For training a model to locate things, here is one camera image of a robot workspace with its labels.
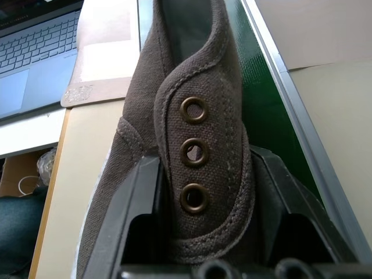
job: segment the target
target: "brass grommet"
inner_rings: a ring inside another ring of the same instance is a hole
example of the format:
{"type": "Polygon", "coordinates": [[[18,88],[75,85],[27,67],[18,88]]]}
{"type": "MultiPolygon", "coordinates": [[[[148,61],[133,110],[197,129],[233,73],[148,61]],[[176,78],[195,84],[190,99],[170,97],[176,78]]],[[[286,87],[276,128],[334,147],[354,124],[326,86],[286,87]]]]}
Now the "brass grommet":
{"type": "Polygon", "coordinates": [[[199,123],[202,123],[207,118],[207,116],[208,116],[208,106],[202,98],[193,96],[193,97],[189,97],[189,98],[185,99],[182,102],[181,107],[180,107],[180,113],[182,115],[182,118],[187,123],[199,124],[199,123]],[[202,108],[202,113],[198,117],[191,117],[187,112],[188,107],[190,105],[193,105],[193,104],[198,105],[202,108]]]}
{"type": "Polygon", "coordinates": [[[201,167],[209,159],[209,150],[206,143],[200,138],[189,138],[181,145],[180,151],[181,161],[188,167],[201,167]],[[196,145],[202,150],[202,156],[198,160],[191,160],[187,153],[189,152],[190,147],[196,145]]]}
{"type": "Polygon", "coordinates": [[[198,183],[186,185],[180,194],[180,203],[184,210],[190,213],[203,211],[209,202],[209,194],[205,187],[198,183]]]}

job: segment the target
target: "keyboard key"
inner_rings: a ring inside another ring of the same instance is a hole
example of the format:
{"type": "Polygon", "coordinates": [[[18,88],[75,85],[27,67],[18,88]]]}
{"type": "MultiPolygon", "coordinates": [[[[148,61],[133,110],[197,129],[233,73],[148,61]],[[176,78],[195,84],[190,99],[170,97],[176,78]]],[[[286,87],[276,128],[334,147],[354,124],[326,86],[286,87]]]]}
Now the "keyboard key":
{"type": "Polygon", "coordinates": [[[22,61],[16,62],[16,69],[19,68],[20,66],[22,66],[22,61]]]}
{"type": "Polygon", "coordinates": [[[49,29],[49,34],[52,34],[52,33],[57,32],[59,30],[60,30],[60,26],[56,26],[56,27],[50,28],[49,29]]]}
{"type": "Polygon", "coordinates": [[[52,44],[52,45],[48,45],[48,46],[45,46],[43,48],[40,49],[40,53],[44,53],[44,52],[49,52],[53,49],[56,49],[58,48],[58,43],[56,42],[55,44],[52,44]]]}
{"type": "Polygon", "coordinates": [[[38,62],[40,60],[40,56],[35,56],[31,58],[31,63],[38,62]]]}
{"type": "Polygon", "coordinates": [[[53,39],[45,41],[45,46],[54,44],[56,42],[59,42],[59,38],[53,38],[53,39]]]}
{"type": "Polygon", "coordinates": [[[40,60],[43,60],[43,59],[48,58],[48,57],[49,57],[49,52],[47,52],[47,53],[41,55],[41,56],[40,56],[40,60]]]}
{"type": "Polygon", "coordinates": [[[35,51],[32,52],[32,56],[39,55],[39,53],[40,53],[40,50],[37,49],[37,50],[35,50],[35,51]]]}
{"type": "Polygon", "coordinates": [[[12,53],[14,51],[14,48],[8,48],[7,50],[6,50],[6,54],[10,54],[10,53],[12,53]]]}
{"type": "Polygon", "coordinates": [[[25,59],[25,60],[23,61],[22,66],[28,65],[28,64],[30,64],[30,63],[31,63],[31,59],[30,59],[30,58],[25,59]]]}
{"type": "Polygon", "coordinates": [[[0,74],[5,73],[6,71],[11,71],[14,69],[14,64],[10,64],[6,67],[0,68],[0,74]]]}
{"type": "Polygon", "coordinates": [[[49,57],[51,57],[51,56],[55,56],[55,55],[57,55],[57,54],[58,54],[58,50],[55,49],[54,51],[50,51],[50,53],[49,53],[49,57]]]}
{"type": "Polygon", "coordinates": [[[27,53],[29,51],[30,51],[30,48],[29,47],[24,48],[24,49],[22,49],[22,54],[25,54],[25,53],[27,53]]]}
{"type": "Polygon", "coordinates": [[[57,38],[57,37],[59,38],[59,36],[60,36],[60,31],[52,33],[52,38],[57,38]]]}
{"type": "Polygon", "coordinates": [[[18,56],[16,61],[18,62],[18,61],[22,61],[22,60],[23,60],[23,54],[21,54],[20,56],[18,56]]]}
{"type": "Polygon", "coordinates": [[[44,42],[40,42],[39,44],[37,44],[37,48],[42,48],[44,46],[44,42]]]}

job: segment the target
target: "green panel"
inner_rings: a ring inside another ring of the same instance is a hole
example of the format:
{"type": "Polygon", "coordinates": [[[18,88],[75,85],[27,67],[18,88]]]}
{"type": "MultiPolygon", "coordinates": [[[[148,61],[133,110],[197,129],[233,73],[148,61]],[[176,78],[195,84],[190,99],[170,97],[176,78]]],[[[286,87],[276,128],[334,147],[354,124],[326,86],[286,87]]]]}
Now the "green panel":
{"type": "Polygon", "coordinates": [[[249,142],[280,156],[319,199],[301,146],[240,0],[225,0],[243,82],[242,118],[249,142]]]}

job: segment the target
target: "metal frame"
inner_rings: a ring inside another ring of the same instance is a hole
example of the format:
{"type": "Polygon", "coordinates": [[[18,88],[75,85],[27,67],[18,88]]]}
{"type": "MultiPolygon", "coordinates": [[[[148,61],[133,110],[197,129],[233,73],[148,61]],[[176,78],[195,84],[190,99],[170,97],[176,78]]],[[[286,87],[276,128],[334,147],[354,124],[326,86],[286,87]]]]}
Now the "metal frame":
{"type": "Polygon", "coordinates": [[[337,178],[255,0],[241,0],[267,66],[291,120],[330,219],[361,263],[372,263],[366,237],[337,178]]]}

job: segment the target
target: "touchpad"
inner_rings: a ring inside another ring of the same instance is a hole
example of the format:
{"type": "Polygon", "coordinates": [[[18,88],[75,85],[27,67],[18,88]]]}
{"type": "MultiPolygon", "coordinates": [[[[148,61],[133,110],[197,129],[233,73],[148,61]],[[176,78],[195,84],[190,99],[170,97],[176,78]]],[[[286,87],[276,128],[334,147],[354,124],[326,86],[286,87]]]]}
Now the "touchpad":
{"type": "Polygon", "coordinates": [[[19,110],[22,107],[27,77],[28,70],[0,78],[0,115],[19,110]]]}

